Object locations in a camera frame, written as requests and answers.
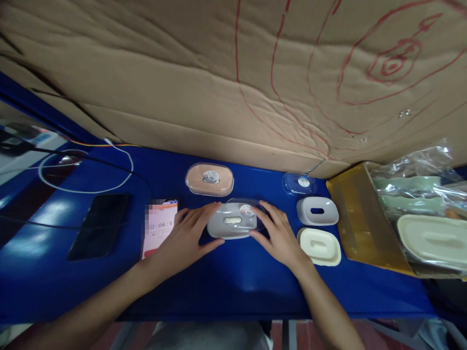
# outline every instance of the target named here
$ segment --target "floor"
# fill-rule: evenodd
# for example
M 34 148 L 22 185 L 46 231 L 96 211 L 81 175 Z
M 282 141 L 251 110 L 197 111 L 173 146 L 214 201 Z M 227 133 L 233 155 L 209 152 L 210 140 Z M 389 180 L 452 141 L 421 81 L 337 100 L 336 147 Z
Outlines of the floor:
M 394 325 L 392 320 L 386 322 Z M 362 338 L 366 349 L 378 350 L 410 350 L 411 348 L 387 337 L 386 335 L 376 331 L 371 325 L 364 320 L 353 320 L 353 323 Z M 142 322 L 137 327 L 133 340 L 122 350 L 143 350 L 148 343 L 151 335 L 156 328 L 157 322 Z M 44 324 L 35 324 L 27 329 L 16 342 L 21 342 L 24 338 L 39 332 Z M 125 326 L 125 323 L 115 322 L 104 335 L 95 343 L 91 350 L 111 350 L 114 340 L 117 338 L 120 330 Z M 297 330 L 297 350 L 324 350 L 320 341 L 318 332 L 313 321 L 301 320 L 296 321 Z M 282 350 L 282 321 L 273 321 L 271 329 L 271 338 L 274 342 L 273 350 Z

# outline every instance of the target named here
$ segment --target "hand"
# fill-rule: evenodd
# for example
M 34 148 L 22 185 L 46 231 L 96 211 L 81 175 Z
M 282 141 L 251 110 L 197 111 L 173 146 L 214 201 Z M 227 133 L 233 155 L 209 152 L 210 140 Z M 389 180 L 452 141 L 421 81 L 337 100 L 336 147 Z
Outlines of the hand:
M 260 204 L 269 212 L 272 220 L 261 210 L 252 207 L 256 216 L 268 230 L 270 240 L 258 231 L 250 231 L 250 235 L 277 261 L 283 263 L 290 270 L 294 270 L 302 263 L 309 263 L 310 257 L 300 248 L 292 228 L 288 223 L 287 214 L 272 206 L 268 202 Z
M 202 246 L 198 244 L 209 219 L 220 206 L 221 203 L 214 202 L 194 210 L 182 209 L 175 215 L 172 232 L 154 254 L 141 261 L 148 266 L 149 273 L 155 275 L 155 285 L 186 269 L 225 242 L 219 238 Z

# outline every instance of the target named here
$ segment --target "smartphone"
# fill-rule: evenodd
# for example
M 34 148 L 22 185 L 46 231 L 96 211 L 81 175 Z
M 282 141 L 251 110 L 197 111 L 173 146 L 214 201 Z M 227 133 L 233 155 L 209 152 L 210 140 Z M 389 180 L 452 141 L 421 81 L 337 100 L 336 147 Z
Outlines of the smartphone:
M 131 195 L 110 193 L 96 196 L 81 225 L 67 259 L 82 260 L 108 255 L 117 240 Z
M 141 259 L 154 253 L 172 232 L 179 207 L 178 198 L 158 199 L 155 204 L 149 206 L 146 211 Z
M 0 129 L 0 153 L 18 157 L 32 150 L 34 145 Z

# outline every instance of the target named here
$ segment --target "wire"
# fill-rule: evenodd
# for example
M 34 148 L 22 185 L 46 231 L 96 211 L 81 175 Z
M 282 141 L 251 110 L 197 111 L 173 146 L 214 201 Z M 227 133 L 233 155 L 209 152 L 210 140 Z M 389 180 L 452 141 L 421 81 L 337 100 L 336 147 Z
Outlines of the wire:
M 8 144 L 5 144 L 5 143 L 1 143 L 0 142 L 0 146 L 11 146 L 11 145 L 8 145 Z M 34 145 L 31 145 L 31 151 L 35 151 L 35 152 L 43 152 L 43 153 L 48 153 L 48 154 L 54 154 L 54 155 L 62 155 L 62 156 L 73 156 L 71 154 L 69 154 L 68 152 L 64 152 L 64 151 L 54 151 L 54 150 L 48 150 L 48 149 L 45 149 L 45 148 L 38 148 L 38 147 L 34 147 Z M 102 159 L 98 159 L 98 158 L 94 158 L 94 157 L 90 157 L 90 156 L 83 156 L 83 155 L 80 155 L 79 156 L 80 158 L 83 158 L 83 159 L 89 159 L 89 160 L 94 160 L 96 162 L 99 162 L 99 163 L 102 163 L 102 164 L 105 164 L 105 165 L 108 165 L 108 166 L 111 166 L 112 168 L 116 168 L 116 169 L 120 169 L 120 170 L 124 170 L 126 171 L 127 173 L 131 173 L 137 177 L 139 177 L 145 184 L 146 186 L 149 188 L 149 191 L 151 192 L 151 196 L 152 198 L 156 198 L 156 195 L 154 193 L 154 190 L 152 189 L 151 185 L 149 184 L 149 182 L 146 180 L 145 177 L 141 176 L 140 174 L 134 172 L 134 171 L 130 171 L 124 167 L 121 167 L 121 166 L 118 166 L 118 165 L 115 165 L 115 164 L 112 164 L 112 163 L 109 163 L 108 161 L 105 161 L 105 160 L 102 160 Z
M 112 145 L 92 145 L 92 144 L 89 144 L 89 143 L 83 143 L 83 142 L 78 142 L 78 141 L 74 141 L 74 140 L 71 140 L 63 135 L 61 135 L 61 137 L 63 137 L 65 140 L 67 141 L 70 141 L 70 142 L 73 142 L 73 143 L 76 143 L 76 144 L 79 144 L 79 145 L 82 145 L 82 146 L 89 146 L 89 147 L 112 147 Z M 134 144 L 131 144 L 131 143 L 118 143 L 116 144 L 115 146 L 119 146 L 119 147 L 125 147 L 125 146 L 134 146 L 134 147 L 141 147 L 141 146 L 138 146 L 138 145 L 134 145 Z
M 82 151 L 82 150 L 65 150 L 65 151 L 54 151 L 54 150 L 47 150 L 47 149 L 43 149 L 43 148 L 31 148 L 31 151 L 35 151 L 35 152 L 43 152 L 43 153 L 48 153 L 50 155 L 62 155 L 62 156 L 74 156 L 74 157 L 80 157 L 80 158 L 83 158 L 83 159 L 89 159 L 89 160 L 94 160 L 96 162 L 99 162 L 99 163 L 102 163 L 102 164 L 105 164 L 105 165 L 109 165 L 113 168 L 116 168 L 116 169 L 120 169 L 120 170 L 124 170 L 130 174 L 133 174 L 137 177 L 139 177 L 149 188 L 149 191 L 151 192 L 151 196 L 152 198 L 155 198 L 155 194 L 154 194 L 154 191 L 151 187 L 151 185 L 149 184 L 149 182 L 143 177 L 141 176 L 140 174 L 134 172 L 134 171 L 130 171 L 126 168 L 123 168 L 121 166 L 118 166 L 118 165 L 115 165 L 115 164 L 112 164 L 112 163 L 109 163 L 105 160 L 101 160 L 101 159 L 97 159 L 97 158 L 93 158 L 93 157 L 89 157 L 89 156 L 84 156 L 84 155 L 73 155 L 73 154 L 69 154 L 68 152 L 69 151 L 80 151 L 80 152 L 84 152 L 84 153 L 87 153 L 85 151 Z M 59 166 L 69 166 L 69 165 L 74 165 L 76 163 L 72 163 L 72 164 L 60 164 L 60 165 L 48 165 L 48 166 L 43 166 L 42 168 L 52 168 L 52 167 L 59 167 Z M 11 217 L 8 217 L 8 216 L 5 216 L 5 215 L 1 215 L 0 214 L 0 219 L 4 219 L 4 220 L 8 220 L 8 221 L 13 221 L 13 222 L 17 222 L 17 223 L 21 223 L 21 224 L 27 224 L 27 225 L 36 225 L 36 226 L 43 226 L 43 227 L 48 227 L 48 228 L 60 228 L 60 229 L 69 229 L 69 230 L 78 230 L 78 229 L 82 229 L 82 227 L 70 227 L 70 226 L 57 226 L 57 225 L 48 225 L 48 224 L 42 224 L 42 223 L 38 223 L 38 222 L 35 222 L 35 221 L 29 221 L 29 220 L 20 220 L 20 219 L 15 219 L 15 218 L 11 218 Z M 85 229 L 101 229 L 101 228 L 115 228 L 115 227 L 119 227 L 119 226 L 123 226 L 123 225 L 127 225 L 129 223 L 131 223 L 132 221 L 126 221 L 124 223 L 121 223 L 121 224 L 118 224 L 118 225 L 110 225 L 110 226 L 97 226 L 97 227 L 86 227 Z
M 131 159 L 131 155 L 130 153 L 128 153 L 127 151 L 124 151 L 120 148 L 117 148 L 114 146 L 114 144 L 112 143 L 112 141 L 110 141 L 109 139 L 105 138 L 106 142 L 109 143 L 109 145 L 111 145 L 113 148 L 115 148 L 116 150 L 120 151 L 120 152 L 123 152 L 123 153 L 126 153 L 126 155 L 128 156 L 128 159 L 130 160 L 130 164 L 131 164 L 131 171 L 130 173 L 128 174 L 128 176 L 126 177 L 125 180 L 123 180 L 123 182 L 118 185 L 118 186 L 115 186 L 115 187 L 112 187 L 110 189 L 107 189 L 107 190 L 103 190 L 103 191 L 75 191 L 75 190 L 68 190 L 68 189 L 64 189 L 64 188 L 61 188 L 61 187 L 58 187 L 54 184 L 51 184 L 49 181 L 47 181 L 44 177 L 44 175 L 42 174 L 42 168 L 44 167 L 44 164 L 51 158 L 55 157 L 55 155 L 50 155 L 48 157 L 45 157 L 44 160 L 39 164 L 39 169 L 37 171 L 37 173 L 39 174 L 39 178 L 42 180 L 43 183 L 45 183 L 46 185 L 49 185 L 50 187 L 53 187 L 57 190 L 61 190 L 61 191 L 65 191 L 65 192 L 71 192 L 71 193 L 83 193 L 83 194 L 97 194 L 97 193 L 104 193 L 104 192 L 108 192 L 108 191 L 111 191 L 111 190 L 116 190 L 117 188 L 120 188 L 122 187 L 127 181 L 128 179 L 130 179 L 131 177 L 131 174 L 133 173 L 133 169 L 134 169 L 134 165 L 133 165 L 133 160 Z
M 80 226 L 80 227 L 71 227 L 71 226 L 48 225 L 48 224 L 37 223 L 37 222 L 35 222 L 35 221 L 14 219 L 14 218 L 11 218 L 11 217 L 8 217 L 8 216 L 4 216 L 4 215 L 1 215 L 1 214 L 0 214 L 0 219 L 5 219 L 5 220 L 8 220 L 8 221 L 13 221 L 13 222 L 17 222 L 17 223 L 20 223 L 20 224 L 44 226 L 44 227 L 49 227 L 49 228 L 71 229 L 71 230 L 77 230 L 77 229 L 86 229 L 86 230 L 87 230 L 87 229 L 115 228 L 115 227 L 127 225 L 127 224 L 129 224 L 129 223 L 131 223 L 131 222 L 133 222 L 133 221 L 136 221 L 136 220 L 133 220 L 133 221 L 125 221 L 124 223 L 117 224 L 117 225 L 110 225 L 110 226 L 93 226 L 93 227 L 81 227 L 81 226 Z
M 79 152 L 86 153 L 87 155 L 89 154 L 88 152 L 85 152 L 85 151 L 82 151 L 82 150 L 78 150 L 78 149 L 68 149 L 68 150 L 64 150 L 64 152 L 66 152 L 66 151 L 79 151 Z M 81 161 L 78 161 L 78 162 L 76 162 L 76 163 L 69 163 L 69 164 L 46 165 L 46 166 L 43 166 L 42 168 L 59 168 L 59 167 L 63 167 L 63 166 L 76 165 L 76 164 L 79 164 L 79 163 L 81 163 Z M 22 171 L 25 171 L 25 170 L 33 170 L 33 169 L 39 169 L 39 167 L 29 167 L 29 168 L 8 170 L 8 171 L 6 171 L 6 172 L 0 173 L 0 177 L 1 177 L 2 175 L 8 174 L 8 173 L 22 172 Z

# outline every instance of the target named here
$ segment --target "white cable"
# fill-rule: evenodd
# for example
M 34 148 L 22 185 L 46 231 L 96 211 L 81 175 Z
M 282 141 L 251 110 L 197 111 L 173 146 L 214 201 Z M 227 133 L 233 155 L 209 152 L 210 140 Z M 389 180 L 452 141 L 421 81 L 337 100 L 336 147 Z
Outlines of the white cable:
M 86 151 L 82 151 L 82 150 L 78 150 L 78 149 L 69 149 L 69 150 L 64 150 L 63 152 L 66 152 L 66 151 L 79 151 L 79 152 L 85 153 L 87 155 L 89 154 Z M 81 161 L 78 161 L 76 163 L 69 163 L 69 164 L 46 165 L 46 166 L 43 166 L 42 168 L 59 168 L 59 167 L 62 167 L 62 166 L 71 166 L 71 165 L 76 165 L 76 164 L 79 164 L 79 163 L 81 163 Z M 29 167 L 29 168 L 8 170 L 6 172 L 0 173 L 0 177 L 2 177 L 2 175 L 8 174 L 8 173 L 13 173 L 13 172 L 17 172 L 17 171 L 22 172 L 22 171 L 25 171 L 25 170 L 32 170 L 32 169 L 39 169 L 39 167 Z
M 117 148 L 115 147 L 115 145 L 112 143 L 112 141 L 110 141 L 109 139 L 105 138 L 104 139 L 109 145 L 111 145 L 113 148 L 115 148 L 116 150 L 120 151 L 120 152 L 123 152 L 123 153 L 126 153 L 126 155 L 128 156 L 128 159 L 130 160 L 130 164 L 131 164 L 131 171 L 133 171 L 133 159 L 131 159 L 131 155 L 130 153 L 128 153 L 127 151 L 124 151 L 120 148 Z M 111 191 L 111 190 L 116 190 L 117 188 L 119 187 L 122 187 L 127 181 L 128 179 L 131 177 L 131 173 L 128 174 L 128 176 L 126 177 L 125 180 L 123 180 L 123 182 L 118 185 L 118 186 L 115 186 L 115 187 L 112 187 L 111 189 L 108 189 L 108 190 L 103 190 L 103 191 L 93 191 L 93 192 L 85 192 L 85 191 L 73 191 L 73 190 L 67 190 L 67 189 L 63 189 L 61 187 L 58 187 L 58 186 L 55 186 L 53 184 L 51 184 L 50 182 L 48 182 L 45 178 L 44 178 L 44 175 L 42 174 L 42 168 L 44 168 L 44 164 L 52 157 L 55 157 L 56 155 L 50 155 L 48 157 L 46 157 L 40 164 L 39 164 L 39 168 L 38 168 L 38 171 L 37 173 L 39 174 L 39 178 L 42 180 L 42 182 L 44 182 L 45 184 L 49 185 L 50 187 L 53 187 L 57 190 L 62 190 L 62 191 L 65 191 L 65 192 L 71 192 L 71 193 L 84 193 L 84 194 L 96 194 L 96 193 L 104 193 L 104 192 L 108 192 L 108 191 Z

